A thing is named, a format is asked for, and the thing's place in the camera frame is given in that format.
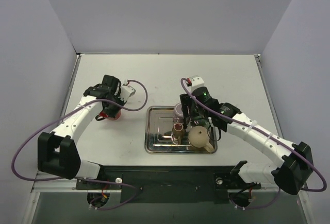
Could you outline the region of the lilac ceramic mug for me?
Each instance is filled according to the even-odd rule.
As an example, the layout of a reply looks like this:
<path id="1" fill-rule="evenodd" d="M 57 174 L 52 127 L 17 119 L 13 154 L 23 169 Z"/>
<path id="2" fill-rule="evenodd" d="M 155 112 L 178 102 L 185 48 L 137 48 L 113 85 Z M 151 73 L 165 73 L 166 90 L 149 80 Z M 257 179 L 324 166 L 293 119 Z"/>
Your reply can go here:
<path id="1" fill-rule="evenodd" d="M 174 123 L 183 123 L 184 122 L 184 114 L 182 111 L 182 104 L 178 103 L 175 105 L 173 110 L 173 122 Z"/>

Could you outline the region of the small dark brown cup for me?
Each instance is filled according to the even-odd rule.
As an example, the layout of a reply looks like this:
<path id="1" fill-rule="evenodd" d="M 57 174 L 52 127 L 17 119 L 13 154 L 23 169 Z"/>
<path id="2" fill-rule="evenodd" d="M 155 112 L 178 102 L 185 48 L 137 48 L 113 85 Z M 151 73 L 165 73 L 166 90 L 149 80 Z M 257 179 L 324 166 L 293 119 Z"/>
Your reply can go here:
<path id="1" fill-rule="evenodd" d="M 185 135 L 184 127 L 181 123 L 175 123 L 172 128 L 172 138 L 181 144 Z"/>

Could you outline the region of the red ceramic mug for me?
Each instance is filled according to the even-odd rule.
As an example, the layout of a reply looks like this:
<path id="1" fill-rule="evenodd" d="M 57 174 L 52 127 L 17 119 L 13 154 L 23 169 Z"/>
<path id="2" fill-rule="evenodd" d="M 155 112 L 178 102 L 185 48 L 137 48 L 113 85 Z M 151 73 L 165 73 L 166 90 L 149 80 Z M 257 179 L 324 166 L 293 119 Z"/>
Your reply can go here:
<path id="1" fill-rule="evenodd" d="M 103 120 L 117 120 L 121 116 L 121 110 L 119 110 L 117 113 L 107 114 L 104 111 L 100 112 L 96 117 L 96 121 L 103 121 Z"/>

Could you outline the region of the cream ceramic mug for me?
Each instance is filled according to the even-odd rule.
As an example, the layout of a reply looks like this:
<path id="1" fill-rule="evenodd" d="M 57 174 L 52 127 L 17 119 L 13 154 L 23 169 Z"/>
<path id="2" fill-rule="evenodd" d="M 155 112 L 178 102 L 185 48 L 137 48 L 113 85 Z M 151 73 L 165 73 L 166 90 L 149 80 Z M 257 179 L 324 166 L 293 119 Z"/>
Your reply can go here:
<path id="1" fill-rule="evenodd" d="M 195 126 L 188 133 L 188 141 L 195 148 L 204 148 L 208 153 L 214 151 L 214 147 L 210 143 L 208 131 L 203 126 Z"/>

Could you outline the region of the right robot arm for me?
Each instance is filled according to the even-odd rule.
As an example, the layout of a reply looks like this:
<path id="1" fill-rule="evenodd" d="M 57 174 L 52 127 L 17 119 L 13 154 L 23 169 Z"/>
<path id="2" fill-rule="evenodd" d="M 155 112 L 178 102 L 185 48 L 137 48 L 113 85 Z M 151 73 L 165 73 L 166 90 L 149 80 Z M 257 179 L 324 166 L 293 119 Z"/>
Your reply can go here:
<path id="1" fill-rule="evenodd" d="M 271 183 L 291 195 L 303 190 L 313 172 L 311 149 L 307 144 L 295 144 L 273 135 L 237 107 L 212 98 L 203 84 L 192 86 L 180 95 L 180 100 L 184 118 L 194 123 L 206 120 L 219 132 L 240 138 L 271 160 L 269 164 L 240 161 L 230 172 L 233 186 Z"/>

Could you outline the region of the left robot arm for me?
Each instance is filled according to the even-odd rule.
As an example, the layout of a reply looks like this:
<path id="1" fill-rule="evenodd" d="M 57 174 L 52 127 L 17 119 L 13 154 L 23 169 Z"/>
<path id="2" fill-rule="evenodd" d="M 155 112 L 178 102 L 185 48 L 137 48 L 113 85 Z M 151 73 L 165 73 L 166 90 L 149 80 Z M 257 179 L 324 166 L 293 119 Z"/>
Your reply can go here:
<path id="1" fill-rule="evenodd" d="M 38 137 L 38 170 L 65 179 L 87 178 L 95 189 L 102 188 L 106 176 L 101 166 L 79 156 L 76 144 L 92 120 L 99 114 L 115 118 L 135 94 L 135 89 L 113 76 L 87 88 L 74 113 L 66 117 L 50 133 Z"/>

